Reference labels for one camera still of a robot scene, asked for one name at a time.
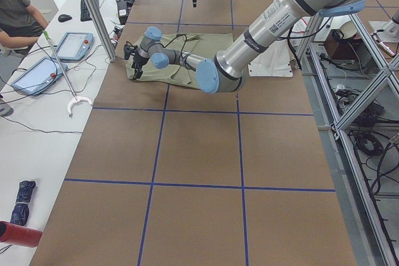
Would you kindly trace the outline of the aluminium frame post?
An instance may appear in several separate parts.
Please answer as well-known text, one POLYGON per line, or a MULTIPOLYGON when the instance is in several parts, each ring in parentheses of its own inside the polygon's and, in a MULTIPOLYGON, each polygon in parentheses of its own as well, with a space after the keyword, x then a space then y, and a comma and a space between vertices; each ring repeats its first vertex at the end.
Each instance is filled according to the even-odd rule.
POLYGON ((116 60, 115 49, 113 48, 113 45, 108 36, 108 31, 105 27, 105 23, 101 16, 100 9, 95 5, 95 0, 84 0, 84 1, 86 5, 88 5, 89 7, 92 21, 94 23, 99 39, 106 51, 108 60, 110 61, 110 63, 115 62, 116 60))

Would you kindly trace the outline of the black computer mouse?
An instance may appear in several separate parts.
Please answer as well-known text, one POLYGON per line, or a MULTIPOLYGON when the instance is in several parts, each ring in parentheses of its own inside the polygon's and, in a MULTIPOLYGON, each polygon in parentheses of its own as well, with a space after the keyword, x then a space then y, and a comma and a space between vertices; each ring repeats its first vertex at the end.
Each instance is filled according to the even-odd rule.
POLYGON ((60 14, 59 16, 58 16, 58 21, 59 22, 61 22, 61 23, 63 23, 63 22, 67 22, 67 21, 69 21, 69 20, 71 20, 72 19, 72 16, 70 16, 70 15, 68 15, 68 14, 60 14))

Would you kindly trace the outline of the red cylinder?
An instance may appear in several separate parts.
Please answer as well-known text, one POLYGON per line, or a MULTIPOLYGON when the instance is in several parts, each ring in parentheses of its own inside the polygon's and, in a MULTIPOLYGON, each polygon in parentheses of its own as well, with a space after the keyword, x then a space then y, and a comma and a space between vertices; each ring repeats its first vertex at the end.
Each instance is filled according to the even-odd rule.
POLYGON ((1 221, 1 242, 23 247, 37 247, 42 231, 1 221))

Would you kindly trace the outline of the aluminium frame rail structure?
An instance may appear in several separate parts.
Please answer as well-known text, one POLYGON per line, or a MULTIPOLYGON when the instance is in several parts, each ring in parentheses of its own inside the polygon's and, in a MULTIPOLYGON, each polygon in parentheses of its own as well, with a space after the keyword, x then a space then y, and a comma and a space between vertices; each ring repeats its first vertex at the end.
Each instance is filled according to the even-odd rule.
POLYGON ((305 17, 297 56, 336 151, 339 198, 359 265, 398 264, 398 7, 305 17))

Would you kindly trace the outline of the black keyboard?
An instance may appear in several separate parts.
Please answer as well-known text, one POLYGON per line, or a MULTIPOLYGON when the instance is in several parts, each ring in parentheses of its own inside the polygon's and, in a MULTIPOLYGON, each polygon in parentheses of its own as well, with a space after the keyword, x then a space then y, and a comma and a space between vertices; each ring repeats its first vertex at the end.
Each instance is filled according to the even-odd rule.
MULTIPOLYGON (((95 5, 98 7, 99 6, 99 0, 95 0, 95 5)), ((80 21, 85 22, 85 21, 91 21, 91 15, 89 11, 88 5, 86 5, 84 0, 80 0, 80 21)))

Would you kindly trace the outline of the near blue teach pendant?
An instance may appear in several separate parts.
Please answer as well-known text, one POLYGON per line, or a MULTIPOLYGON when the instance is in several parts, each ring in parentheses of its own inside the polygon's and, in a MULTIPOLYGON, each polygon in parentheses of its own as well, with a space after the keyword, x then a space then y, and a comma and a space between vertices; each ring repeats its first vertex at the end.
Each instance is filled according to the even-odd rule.
POLYGON ((66 72, 67 64, 59 64, 55 59, 43 57, 15 79, 11 87, 23 95, 39 95, 63 75, 61 69, 66 72))

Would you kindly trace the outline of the black power adapter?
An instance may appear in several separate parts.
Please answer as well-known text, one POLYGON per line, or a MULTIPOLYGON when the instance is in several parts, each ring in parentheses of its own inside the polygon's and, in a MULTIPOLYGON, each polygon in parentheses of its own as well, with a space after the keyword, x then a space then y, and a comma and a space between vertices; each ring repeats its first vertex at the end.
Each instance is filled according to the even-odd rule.
POLYGON ((117 14, 121 25, 125 25, 128 19, 128 5, 124 0, 117 0, 117 14))

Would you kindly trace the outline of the person in dark shirt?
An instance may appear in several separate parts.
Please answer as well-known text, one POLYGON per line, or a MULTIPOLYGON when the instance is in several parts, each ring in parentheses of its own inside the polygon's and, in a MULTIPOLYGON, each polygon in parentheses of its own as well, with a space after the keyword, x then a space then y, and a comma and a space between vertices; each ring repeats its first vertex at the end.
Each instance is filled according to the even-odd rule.
POLYGON ((1 45, 26 55, 49 25, 31 0, 1 0, 1 45))

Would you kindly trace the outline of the far blue teach pendant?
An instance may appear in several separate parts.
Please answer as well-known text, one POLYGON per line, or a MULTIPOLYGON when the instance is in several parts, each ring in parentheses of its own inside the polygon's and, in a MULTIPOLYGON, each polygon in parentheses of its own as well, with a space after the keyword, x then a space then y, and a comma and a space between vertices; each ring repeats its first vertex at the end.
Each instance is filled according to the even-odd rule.
POLYGON ((56 47, 62 62, 78 62, 88 53, 94 41, 89 32, 66 32, 56 47))

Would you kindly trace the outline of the folded dark blue umbrella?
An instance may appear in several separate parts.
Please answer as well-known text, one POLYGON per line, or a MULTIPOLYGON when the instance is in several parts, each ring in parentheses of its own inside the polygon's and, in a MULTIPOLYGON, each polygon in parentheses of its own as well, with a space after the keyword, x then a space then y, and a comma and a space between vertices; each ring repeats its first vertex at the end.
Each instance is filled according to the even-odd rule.
POLYGON ((35 181, 21 181, 16 196, 16 202, 11 214, 11 224, 25 226, 29 217, 29 203, 36 187, 35 181))

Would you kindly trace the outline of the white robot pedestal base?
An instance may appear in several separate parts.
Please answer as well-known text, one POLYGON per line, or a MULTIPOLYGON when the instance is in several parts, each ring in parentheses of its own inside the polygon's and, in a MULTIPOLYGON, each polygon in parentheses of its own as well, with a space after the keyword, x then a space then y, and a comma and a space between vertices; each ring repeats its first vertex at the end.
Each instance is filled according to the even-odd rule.
POLYGON ((290 50, 285 40, 274 42, 248 64, 251 77, 292 77, 290 50))

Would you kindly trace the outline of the olive green long-sleeve shirt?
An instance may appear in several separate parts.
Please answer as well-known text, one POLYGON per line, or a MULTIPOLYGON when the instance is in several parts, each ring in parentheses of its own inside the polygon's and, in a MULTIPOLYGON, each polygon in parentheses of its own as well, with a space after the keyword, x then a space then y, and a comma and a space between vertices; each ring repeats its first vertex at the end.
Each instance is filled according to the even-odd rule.
MULTIPOLYGON (((214 57, 219 50, 227 49, 233 43, 233 35, 217 33, 187 33, 185 37, 177 34, 163 35, 161 43, 168 49, 184 50, 205 58, 214 57)), ((138 79, 141 82, 163 82, 182 87, 199 89, 194 70, 179 65, 168 65, 157 69, 152 62, 142 67, 143 73, 138 79)))

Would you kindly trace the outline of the reacher grabber stick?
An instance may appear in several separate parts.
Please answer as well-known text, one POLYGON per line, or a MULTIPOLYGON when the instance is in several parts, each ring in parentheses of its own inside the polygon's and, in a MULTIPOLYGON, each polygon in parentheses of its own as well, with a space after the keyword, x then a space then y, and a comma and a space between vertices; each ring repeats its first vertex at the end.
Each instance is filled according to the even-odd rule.
POLYGON ((66 73, 66 71, 65 71, 65 69, 63 67, 63 64, 62 64, 59 56, 57 55, 55 47, 54 47, 54 45, 53 45, 53 43, 52 43, 47 31, 43 31, 43 34, 44 34, 44 37, 46 38, 47 43, 49 44, 49 46, 50 46, 50 48, 52 50, 52 53, 53 53, 57 63, 60 65, 60 69, 62 71, 62 74, 63 74, 63 76, 64 76, 64 78, 65 78, 65 80, 66 80, 66 82, 67 82, 67 84, 69 86, 69 90, 70 90, 70 92, 72 94, 72 99, 67 105, 68 115, 69 115, 69 117, 72 118, 72 116, 73 116, 72 109, 73 109, 73 107, 76 104, 78 104, 80 102, 87 102, 90 106, 92 106, 93 105, 93 101, 90 98, 88 98, 88 97, 84 97, 84 96, 78 95, 77 92, 74 90, 74 88, 72 86, 72 83, 71 83, 71 81, 70 81, 70 79, 69 79, 69 77, 68 77, 68 75, 67 75, 67 73, 66 73))

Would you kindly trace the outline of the blue teach pendant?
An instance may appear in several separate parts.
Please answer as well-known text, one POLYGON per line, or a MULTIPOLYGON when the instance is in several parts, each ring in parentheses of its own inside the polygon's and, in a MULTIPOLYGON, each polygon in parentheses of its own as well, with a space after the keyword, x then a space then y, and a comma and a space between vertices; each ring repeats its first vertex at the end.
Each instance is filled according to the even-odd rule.
POLYGON ((88 53, 94 41, 89 32, 66 32, 56 47, 62 62, 78 62, 88 53))
POLYGON ((63 75, 61 69, 66 72, 67 64, 59 64, 55 59, 43 57, 15 79, 11 87, 23 95, 39 95, 63 75))

